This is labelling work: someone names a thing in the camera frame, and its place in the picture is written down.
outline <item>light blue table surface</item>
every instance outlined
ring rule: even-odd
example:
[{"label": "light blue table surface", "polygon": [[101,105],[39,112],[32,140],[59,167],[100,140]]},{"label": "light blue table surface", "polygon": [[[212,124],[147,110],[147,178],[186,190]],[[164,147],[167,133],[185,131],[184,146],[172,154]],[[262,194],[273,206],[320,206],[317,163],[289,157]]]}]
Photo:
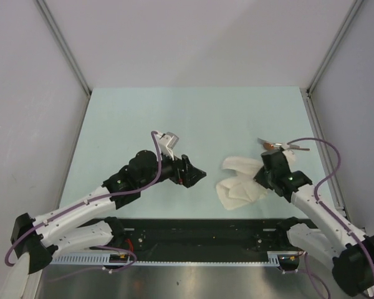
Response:
[{"label": "light blue table surface", "polygon": [[[180,138],[177,156],[187,154],[208,176],[186,189],[170,181],[151,187],[135,202],[103,216],[122,218],[307,218],[273,192],[256,202],[227,211],[215,185],[233,175],[221,170],[228,156],[260,159],[260,137],[290,141],[313,136],[297,87],[96,88],[90,99],[60,206],[102,184],[141,150],[154,150],[151,130]],[[314,183],[325,176],[315,143],[300,143],[292,170]],[[327,185],[322,194],[331,202]]]}]

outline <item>reflective metal surface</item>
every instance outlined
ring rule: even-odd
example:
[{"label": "reflective metal surface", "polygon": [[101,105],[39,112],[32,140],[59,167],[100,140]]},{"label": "reflective metal surface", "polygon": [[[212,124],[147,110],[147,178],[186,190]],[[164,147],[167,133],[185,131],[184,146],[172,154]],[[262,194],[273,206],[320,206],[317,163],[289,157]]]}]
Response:
[{"label": "reflective metal surface", "polygon": [[[281,274],[267,267],[132,267],[108,274],[90,270],[72,277],[50,279],[80,270],[78,266],[51,265],[41,280],[38,299],[212,299],[212,298],[320,298],[303,274]],[[333,282],[330,272],[312,261],[332,298],[349,298]]]}]

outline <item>white cloth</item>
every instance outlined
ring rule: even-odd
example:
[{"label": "white cloth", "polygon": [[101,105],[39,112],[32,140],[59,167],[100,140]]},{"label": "white cloth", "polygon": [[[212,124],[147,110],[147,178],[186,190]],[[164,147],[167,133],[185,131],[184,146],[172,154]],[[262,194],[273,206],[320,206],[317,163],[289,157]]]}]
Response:
[{"label": "white cloth", "polygon": [[[283,154],[290,165],[295,162],[296,157],[292,150],[283,151]],[[222,169],[236,172],[236,176],[224,179],[216,185],[216,192],[225,209],[237,209],[266,197],[267,189],[253,180],[262,166],[262,161],[238,156],[227,157],[223,161]]]}]

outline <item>gray wall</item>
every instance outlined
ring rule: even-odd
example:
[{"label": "gray wall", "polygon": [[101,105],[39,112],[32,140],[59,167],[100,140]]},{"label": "gray wall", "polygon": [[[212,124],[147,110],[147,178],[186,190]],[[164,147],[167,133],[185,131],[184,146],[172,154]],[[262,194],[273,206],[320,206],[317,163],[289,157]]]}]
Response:
[{"label": "gray wall", "polygon": [[14,219],[54,208],[87,99],[31,0],[0,0],[0,289]]},{"label": "gray wall", "polygon": [[313,99],[326,139],[342,152],[348,212],[374,234],[374,0],[365,1]]}]

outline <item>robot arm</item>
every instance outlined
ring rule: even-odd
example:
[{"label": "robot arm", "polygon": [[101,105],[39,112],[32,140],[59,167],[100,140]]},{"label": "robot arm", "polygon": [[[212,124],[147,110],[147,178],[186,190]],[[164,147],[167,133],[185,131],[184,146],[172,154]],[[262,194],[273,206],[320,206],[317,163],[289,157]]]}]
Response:
[{"label": "robot arm", "polygon": [[[194,186],[204,178],[206,173],[195,168],[187,156],[178,158],[173,154],[177,141],[178,137],[172,133],[156,132],[161,151],[160,174],[156,154],[141,151],[118,173],[77,202],[35,219],[28,213],[20,215],[15,221],[11,242],[18,242],[14,248],[18,258],[29,253],[29,273],[43,269],[53,257],[64,253],[98,245],[120,245],[124,241],[124,230],[117,218],[109,217],[95,225],[80,226],[103,212],[114,211],[138,199],[141,192],[137,190],[142,191],[155,178],[158,178],[155,183],[170,179],[184,187]],[[33,228],[35,231],[19,241]]]},{"label": "robot arm", "polygon": [[[311,180],[302,171],[290,171],[282,154],[287,148],[284,145],[280,149],[263,153],[264,166],[254,180],[298,207],[320,230],[312,231],[296,218],[286,219],[280,226],[287,234],[289,243],[308,252],[331,269],[335,281],[346,294],[355,296],[364,292],[374,285],[374,279],[360,246],[364,245],[374,264],[374,235],[367,236],[332,205],[321,200],[321,196],[317,201]],[[353,234],[361,244],[352,237]]]}]

